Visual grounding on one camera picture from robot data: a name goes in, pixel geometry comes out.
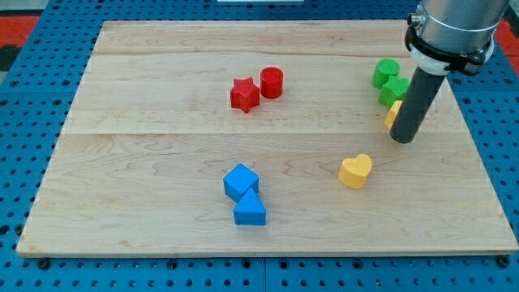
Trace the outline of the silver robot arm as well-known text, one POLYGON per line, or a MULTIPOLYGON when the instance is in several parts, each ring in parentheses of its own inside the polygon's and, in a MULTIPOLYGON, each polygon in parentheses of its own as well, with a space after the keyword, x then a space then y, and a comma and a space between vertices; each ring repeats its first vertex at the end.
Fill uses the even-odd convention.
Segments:
POLYGON ((421 0, 409 14, 405 46, 430 75, 477 75, 495 48, 509 0, 421 0))

